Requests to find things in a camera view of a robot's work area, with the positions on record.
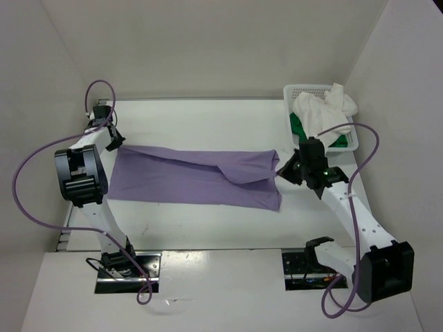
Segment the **white table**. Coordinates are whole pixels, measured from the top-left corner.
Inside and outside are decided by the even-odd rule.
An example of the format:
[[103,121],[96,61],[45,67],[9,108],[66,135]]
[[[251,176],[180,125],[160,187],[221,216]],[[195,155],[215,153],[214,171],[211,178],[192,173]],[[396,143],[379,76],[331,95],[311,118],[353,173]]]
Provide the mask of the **white table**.
[[[422,331],[409,293],[363,313],[324,317],[323,290],[284,290],[276,249],[164,252],[159,293],[147,306],[138,305],[135,294],[95,295],[96,272],[86,257],[99,254],[45,255],[21,332]],[[349,290],[334,294],[343,303]]]
[[[276,149],[282,163],[293,143],[281,100],[119,102],[118,129],[127,144],[189,150]],[[103,154],[108,175],[115,152]],[[350,175],[353,154],[329,160]],[[279,213],[224,205],[110,201],[137,250],[303,247],[334,237],[353,246],[337,218],[306,187],[282,179]],[[367,205],[361,179],[355,190]],[[74,210],[71,225],[88,225]],[[68,250],[99,250],[93,234],[73,232]],[[159,293],[147,306],[135,294],[94,295],[96,272],[86,257],[98,252],[45,255],[22,332],[47,331],[403,331],[420,332],[409,293],[373,304],[364,313],[329,320],[322,290],[285,291],[281,250],[165,251]],[[335,290],[342,303],[349,290]],[[330,311],[336,307],[328,302]]]
[[[182,150],[264,151],[275,149],[282,165],[293,140],[282,100],[144,100],[117,102],[118,130],[128,145],[154,145]],[[111,178],[116,151],[102,154]],[[353,153],[329,159],[350,176]],[[226,205],[193,205],[109,201],[136,250],[211,250],[297,248],[329,236],[353,246],[339,220],[306,187],[276,179],[282,194],[280,212]],[[368,206],[358,176],[354,189]],[[88,226],[74,208],[69,224]],[[73,232],[68,251],[99,250],[95,234]]]

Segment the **green cloth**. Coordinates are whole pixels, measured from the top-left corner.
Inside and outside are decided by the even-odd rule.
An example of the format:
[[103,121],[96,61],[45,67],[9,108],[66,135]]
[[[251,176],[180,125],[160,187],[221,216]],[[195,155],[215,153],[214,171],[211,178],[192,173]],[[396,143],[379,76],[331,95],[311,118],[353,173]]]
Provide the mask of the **green cloth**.
[[[294,113],[291,113],[289,116],[289,120],[291,121],[291,130],[292,133],[296,134],[299,137],[299,142],[304,142],[307,140],[306,133],[303,130],[302,123],[298,116]],[[330,145],[330,147],[347,147],[347,139],[345,135],[341,135],[337,140]]]

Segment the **white wall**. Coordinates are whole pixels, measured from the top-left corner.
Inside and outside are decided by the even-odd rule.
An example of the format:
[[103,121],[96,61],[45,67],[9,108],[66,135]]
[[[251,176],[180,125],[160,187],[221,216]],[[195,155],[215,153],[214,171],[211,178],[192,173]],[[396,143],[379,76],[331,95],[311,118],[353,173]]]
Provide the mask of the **white wall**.
[[87,80],[158,98],[344,83],[385,0],[42,2]]
[[[375,216],[416,253],[413,299],[426,332],[443,326],[443,15],[432,0],[390,0],[346,90],[380,134],[363,171]],[[359,130],[362,161],[373,137]]]
[[[54,250],[57,234],[19,213],[11,178],[29,152],[83,128],[86,86],[38,1],[0,1],[0,45],[0,330],[15,332],[43,254]],[[29,164],[19,196],[32,214],[61,224],[66,203],[57,186],[53,152]]]

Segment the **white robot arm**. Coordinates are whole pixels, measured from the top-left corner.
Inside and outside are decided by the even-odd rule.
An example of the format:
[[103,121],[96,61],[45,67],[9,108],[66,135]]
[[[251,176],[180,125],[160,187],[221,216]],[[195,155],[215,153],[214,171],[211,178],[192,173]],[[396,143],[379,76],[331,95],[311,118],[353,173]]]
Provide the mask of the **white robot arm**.
[[[352,196],[360,239],[359,297],[367,304],[409,291],[413,281],[414,250],[408,242],[397,240],[374,219],[354,192],[347,193],[347,176],[339,167],[329,167],[322,142],[310,138],[300,144],[279,175],[293,184],[306,181],[308,188],[336,214],[355,242],[349,197]],[[308,241],[307,261],[333,268],[352,284],[356,255],[333,239],[321,237]]]
[[[109,106],[96,106],[85,133],[96,130],[111,112]],[[127,236],[118,227],[106,199],[108,181],[100,160],[103,150],[112,151],[122,145],[123,138],[111,122],[93,133],[83,136],[68,149],[55,152],[55,166],[62,196],[88,218],[91,226],[115,238],[135,257]],[[108,237],[97,233],[102,261],[109,269],[127,270],[132,264]]]

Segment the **black bracket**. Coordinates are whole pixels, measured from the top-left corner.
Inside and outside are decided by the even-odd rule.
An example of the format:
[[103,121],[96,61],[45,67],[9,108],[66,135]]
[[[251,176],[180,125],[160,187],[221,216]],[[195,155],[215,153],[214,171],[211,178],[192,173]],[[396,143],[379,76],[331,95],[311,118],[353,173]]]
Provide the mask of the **black bracket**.
[[101,204],[108,192],[108,180],[95,145],[55,152],[55,167],[62,196],[81,208],[87,203]]
[[[99,127],[106,119],[109,114],[112,112],[112,108],[108,105],[98,105],[92,108],[92,112],[94,114],[94,119],[89,121],[86,129]],[[108,128],[109,135],[111,136],[111,144],[106,147],[107,151],[112,151],[119,148],[123,141],[126,140],[121,134],[118,132],[117,128],[112,124],[112,116],[106,127]]]
[[330,237],[319,237],[317,239],[308,241],[305,246],[305,257],[306,260],[309,262],[309,267],[315,271],[318,272],[319,270],[322,270],[324,268],[323,265],[321,265],[317,260],[317,255],[315,251],[315,247],[318,247],[320,244],[325,242],[333,242],[334,239]]
[[410,291],[413,267],[414,250],[408,242],[392,241],[391,246],[382,249],[371,247],[360,262],[359,297],[372,303]]
[[329,167],[323,143],[314,137],[300,143],[300,150],[294,150],[294,155],[278,174],[294,185],[306,181],[307,187],[320,199],[326,187],[341,181],[349,182],[340,167]]
[[[129,239],[126,238],[126,252],[135,259],[136,253],[134,247],[132,247]],[[116,271],[130,270],[134,267],[133,263],[124,255],[121,251],[109,254],[107,252],[102,253],[103,266],[107,270],[115,269]]]

